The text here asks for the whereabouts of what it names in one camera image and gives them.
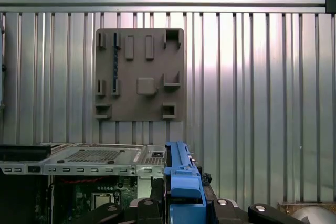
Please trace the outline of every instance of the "corrugated metal wall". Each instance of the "corrugated metal wall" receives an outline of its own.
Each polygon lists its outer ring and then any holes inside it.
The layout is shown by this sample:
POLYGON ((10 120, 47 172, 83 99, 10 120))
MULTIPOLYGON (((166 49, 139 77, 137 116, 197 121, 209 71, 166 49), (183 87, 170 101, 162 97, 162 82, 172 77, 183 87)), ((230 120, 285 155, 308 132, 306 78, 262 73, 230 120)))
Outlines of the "corrugated metal wall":
POLYGON ((335 197, 335 22, 297 13, 5 13, 5 144, 191 145, 220 197, 335 197), (185 31, 187 120, 93 118, 98 28, 185 31))

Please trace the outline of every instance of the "ventilation grille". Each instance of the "ventilation grille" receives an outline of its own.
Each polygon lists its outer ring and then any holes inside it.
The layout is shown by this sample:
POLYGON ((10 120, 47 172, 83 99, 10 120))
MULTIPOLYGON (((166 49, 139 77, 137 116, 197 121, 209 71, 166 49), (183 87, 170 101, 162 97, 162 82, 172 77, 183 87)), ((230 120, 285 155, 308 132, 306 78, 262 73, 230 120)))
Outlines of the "ventilation grille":
POLYGON ((90 163, 105 163, 113 161, 118 157, 120 152, 109 150, 83 150, 73 153, 65 160, 68 162, 90 162, 90 163))
POLYGON ((164 158, 150 157, 145 160, 146 165, 164 165, 164 158))

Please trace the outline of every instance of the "green circuit board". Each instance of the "green circuit board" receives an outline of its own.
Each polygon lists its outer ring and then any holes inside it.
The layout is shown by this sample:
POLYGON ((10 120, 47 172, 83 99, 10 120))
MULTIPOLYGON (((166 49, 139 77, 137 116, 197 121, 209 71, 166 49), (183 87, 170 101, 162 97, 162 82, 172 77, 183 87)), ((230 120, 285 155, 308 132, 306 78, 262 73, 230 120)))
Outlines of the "green circuit board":
POLYGON ((73 223, 83 214, 107 202, 126 209, 137 198, 136 177, 70 178, 62 176, 55 179, 54 224, 73 223))

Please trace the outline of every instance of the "aluminum rail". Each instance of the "aluminum rail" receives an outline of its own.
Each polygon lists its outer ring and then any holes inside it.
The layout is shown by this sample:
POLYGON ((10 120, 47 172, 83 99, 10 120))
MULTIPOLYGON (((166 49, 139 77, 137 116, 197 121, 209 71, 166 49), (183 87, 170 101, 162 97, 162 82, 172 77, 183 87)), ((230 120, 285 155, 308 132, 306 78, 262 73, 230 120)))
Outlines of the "aluminum rail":
POLYGON ((324 13, 326 0, 0 0, 0 12, 324 13))

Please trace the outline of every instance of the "gray plastic board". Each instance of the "gray plastic board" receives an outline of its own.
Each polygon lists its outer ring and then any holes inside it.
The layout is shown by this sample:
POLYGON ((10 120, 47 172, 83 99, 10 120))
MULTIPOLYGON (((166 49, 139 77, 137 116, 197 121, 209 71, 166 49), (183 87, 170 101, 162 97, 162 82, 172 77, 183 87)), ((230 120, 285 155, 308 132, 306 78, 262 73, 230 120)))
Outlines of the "gray plastic board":
POLYGON ((95 93, 98 120, 184 120, 183 30, 97 30, 95 93))

